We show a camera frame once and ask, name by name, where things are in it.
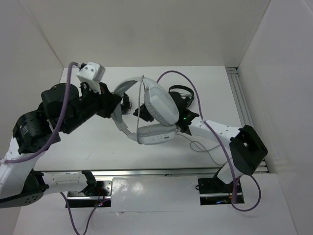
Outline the white grey headphones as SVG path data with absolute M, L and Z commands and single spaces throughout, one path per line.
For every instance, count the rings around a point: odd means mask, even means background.
M 138 144 L 154 145 L 172 140 L 176 135 L 179 111 L 171 96 L 156 81 L 145 76 L 130 78 L 120 83 L 113 94 L 122 96 L 137 82 L 145 85 L 144 105 L 158 124 L 137 126 L 136 132 L 133 133 L 123 121 L 121 105 L 118 104 L 112 114 L 116 127 Z

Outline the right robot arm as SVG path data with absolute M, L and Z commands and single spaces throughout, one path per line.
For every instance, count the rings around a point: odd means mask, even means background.
M 228 159 L 217 173 L 213 181 L 215 190 L 224 192 L 243 175 L 252 176 L 261 161 L 268 154 L 264 143 L 253 127 L 228 127 L 223 124 L 201 118 L 191 112 L 188 107 L 192 98 L 182 98 L 179 93 L 171 92 L 171 97 L 179 110 L 179 121 L 175 126 L 164 126 L 161 123 L 138 128 L 131 139 L 139 144 L 151 145 L 173 139 L 176 131 L 188 135 L 203 137 L 217 141 L 220 146 L 227 147 L 231 152 Z

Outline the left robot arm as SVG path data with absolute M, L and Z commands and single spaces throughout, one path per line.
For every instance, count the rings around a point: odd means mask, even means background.
M 77 191 L 89 196 L 100 187 L 90 170 L 44 173 L 34 170 L 43 153 L 27 160 L 27 157 L 36 154 L 45 144 L 60 142 L 59 135 L 52 141 L 49 138 L 61 114 L 66 88 L 65 83 L 60 83 L 42 92 L 42 102 L 38 109 L 17 120 L 9 149 L 0 165 L 1 208 L 28 206 L 44 195 L 63 191 Z M 68 89 L 67 108 L 58 130 L 64 134 L 70 134 L 94 115 L 110 118 L 122 99 L 111 93 L 104 83 L 100 83 L 100 93 L 90 91 L 87 83 L 81 83 L 80 89 L 71 84 Z

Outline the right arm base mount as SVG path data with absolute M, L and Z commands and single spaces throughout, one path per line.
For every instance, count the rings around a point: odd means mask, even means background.
M 225 184 L 217 178 L 199 178 L 195 189 L 200 194 L 200 205 L 231 204 L 233 183 Z

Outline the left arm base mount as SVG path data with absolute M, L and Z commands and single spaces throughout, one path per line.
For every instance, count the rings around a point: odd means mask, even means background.
M 69 191 L 67 200 L 71 208 L 108 208 L 112 204 L 113 179 L 104 178 L 97 182 L 97 188 L 85 195 L 83 192 Z

